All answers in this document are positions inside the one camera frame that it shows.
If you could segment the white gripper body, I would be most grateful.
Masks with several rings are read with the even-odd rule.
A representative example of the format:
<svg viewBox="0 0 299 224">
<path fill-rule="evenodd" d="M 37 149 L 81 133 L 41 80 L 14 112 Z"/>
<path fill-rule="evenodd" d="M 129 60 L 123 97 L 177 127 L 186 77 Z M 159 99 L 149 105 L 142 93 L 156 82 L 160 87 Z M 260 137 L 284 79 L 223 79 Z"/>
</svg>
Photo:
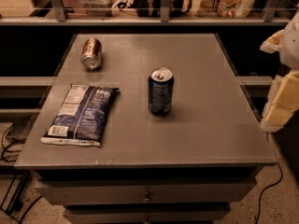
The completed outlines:
<svg viewBox="0 0 299 224">
<path fill-rule="evenodd" d="M 280 39 L 280 62 L 292 69 L 299 69 L 299 13 L 286 25 Z"/>
</svg>

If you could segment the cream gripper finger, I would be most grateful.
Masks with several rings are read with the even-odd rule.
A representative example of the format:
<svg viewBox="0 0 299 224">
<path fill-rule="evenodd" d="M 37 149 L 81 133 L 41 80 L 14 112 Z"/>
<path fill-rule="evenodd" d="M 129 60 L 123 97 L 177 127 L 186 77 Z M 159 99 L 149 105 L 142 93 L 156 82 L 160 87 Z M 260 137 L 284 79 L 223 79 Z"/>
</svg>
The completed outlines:
<svg viewBox="0 0 299 224">
<path fill-rule="evenodd" d="M 299 70 L 282 77 L 276 75 L 262 113 L 261 128 L 267 133 L 281 129 L 299 110 Z"/>
<path fill-rule="evenodd" d="M 274 53 L 281 50 L 281 41 L 284 30 L 279 30 L 269 36 L 260 46 L 260 50 L 266 53 Z"/>
</svg>

